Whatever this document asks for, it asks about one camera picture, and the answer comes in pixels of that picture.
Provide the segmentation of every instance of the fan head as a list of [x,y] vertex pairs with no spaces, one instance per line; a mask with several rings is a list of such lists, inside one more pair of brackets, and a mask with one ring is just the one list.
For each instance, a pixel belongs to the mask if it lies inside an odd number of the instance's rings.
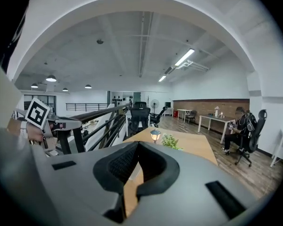
[[158,100],[152,100],[152,101],[151,101],[151,107],[152,107],[153,109],[158,108],[158,107],[159,107],[159,101],[158,101]]

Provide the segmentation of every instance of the qr code-like tag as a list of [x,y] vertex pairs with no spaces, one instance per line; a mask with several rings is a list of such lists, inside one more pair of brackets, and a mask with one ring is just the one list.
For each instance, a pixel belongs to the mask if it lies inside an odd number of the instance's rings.
[[37,98],[33,98],[27,110],[25,119],[36,127],[43,129],[49,111],[50,107]]

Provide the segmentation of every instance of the black rectangular slot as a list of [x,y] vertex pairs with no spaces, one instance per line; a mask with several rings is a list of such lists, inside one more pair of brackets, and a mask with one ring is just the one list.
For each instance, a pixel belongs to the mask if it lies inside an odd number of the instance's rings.
[[74,161],[66,161],[66,162],[53,164],[52,167],[54,168],[54,170],[60,170],[60,169],[63,169],[63,168],[68,168],[68,167],[74,166],[74,165],[76,165],[76,163]]
[[213,194],[214,198],[230,219],[245,211],[245,208],[238,200],[218,181],[207,183],[206,187]]

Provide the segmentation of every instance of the black sneaker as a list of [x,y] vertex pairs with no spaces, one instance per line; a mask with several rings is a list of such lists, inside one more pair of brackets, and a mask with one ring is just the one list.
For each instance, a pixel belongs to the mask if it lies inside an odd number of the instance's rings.
[[224,147],[221,148],[222,151],[224,151],[225,153],[228,153],[230,151],[230,149],[225,149]]

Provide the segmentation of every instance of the watch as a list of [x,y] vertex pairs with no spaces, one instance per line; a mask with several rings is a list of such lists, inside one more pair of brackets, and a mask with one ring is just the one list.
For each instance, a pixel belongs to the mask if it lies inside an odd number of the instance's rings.
[[28,134],[27,134],[27,121],[22,121],[21,122],[21,126],[20,126],[20,135],[23,136],[24,138],[28,138]]

